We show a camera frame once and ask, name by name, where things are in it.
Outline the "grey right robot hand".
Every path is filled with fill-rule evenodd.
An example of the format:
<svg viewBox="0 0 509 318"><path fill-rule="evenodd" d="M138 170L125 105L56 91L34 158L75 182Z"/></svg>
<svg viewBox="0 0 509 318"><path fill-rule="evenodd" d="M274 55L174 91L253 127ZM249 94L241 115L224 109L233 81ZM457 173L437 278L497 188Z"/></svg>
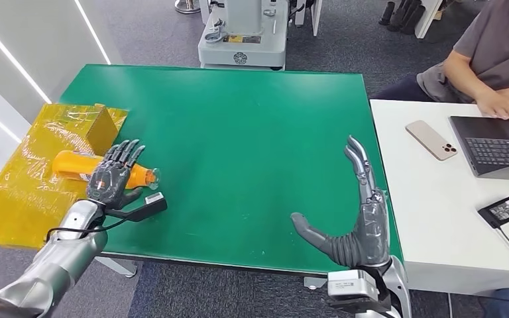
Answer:
<svg viewBox="0 0 509 318"><path fill-rule="evenodd" d="M359 213L353 230L345 235L330 236L311 226L301 213L292 213L291 221L306 242L340 266L383 266L390 261L390 227L385 194L376 184L364 146L351 135L344 153L353 165L359 187Z"/></svg>

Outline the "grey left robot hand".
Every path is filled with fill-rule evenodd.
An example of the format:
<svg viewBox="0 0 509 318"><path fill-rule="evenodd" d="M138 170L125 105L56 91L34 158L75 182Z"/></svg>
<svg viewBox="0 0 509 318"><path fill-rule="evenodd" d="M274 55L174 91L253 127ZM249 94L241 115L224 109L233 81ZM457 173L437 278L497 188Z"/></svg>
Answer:
<svg viewBox="0 0 509 318"><path fill-rule="evenodd" d="M106 209L120 210L134 202L142 194L136 187L126 192L133 166L145 146L139 140L124 140L113 145L93 170L86 187L87 198L98 202Z"/></svg>

